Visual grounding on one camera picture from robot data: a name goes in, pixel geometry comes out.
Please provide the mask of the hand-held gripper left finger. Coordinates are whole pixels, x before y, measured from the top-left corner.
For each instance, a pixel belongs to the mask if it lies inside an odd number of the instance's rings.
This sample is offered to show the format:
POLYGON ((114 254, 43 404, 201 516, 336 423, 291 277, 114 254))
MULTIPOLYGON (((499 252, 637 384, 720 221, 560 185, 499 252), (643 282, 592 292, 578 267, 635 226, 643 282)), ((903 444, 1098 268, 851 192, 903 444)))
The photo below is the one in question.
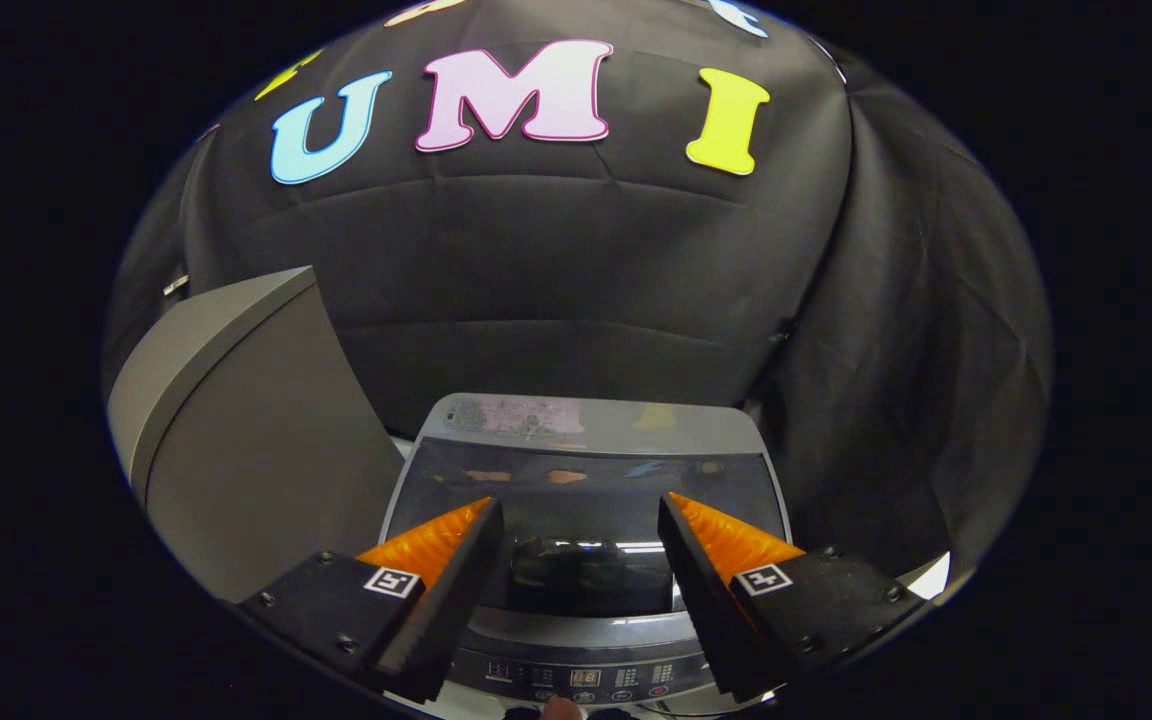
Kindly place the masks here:
POLYGON ((312 553, 236 609, 332 679, 433 702, 503 539, 502 503, 484 497, 357 555, 312 553))

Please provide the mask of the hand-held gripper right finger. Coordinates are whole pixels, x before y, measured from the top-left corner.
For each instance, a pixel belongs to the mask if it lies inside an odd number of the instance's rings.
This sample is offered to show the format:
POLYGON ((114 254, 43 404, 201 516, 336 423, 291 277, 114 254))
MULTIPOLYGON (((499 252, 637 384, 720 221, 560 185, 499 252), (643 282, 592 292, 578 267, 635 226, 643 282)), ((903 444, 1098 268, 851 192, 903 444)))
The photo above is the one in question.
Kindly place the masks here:
POLYGON ((927 602, 847 550, 801 550, 675 492, 657 533, 717 688, 738 702, 823 682, 905 632, 927 602))

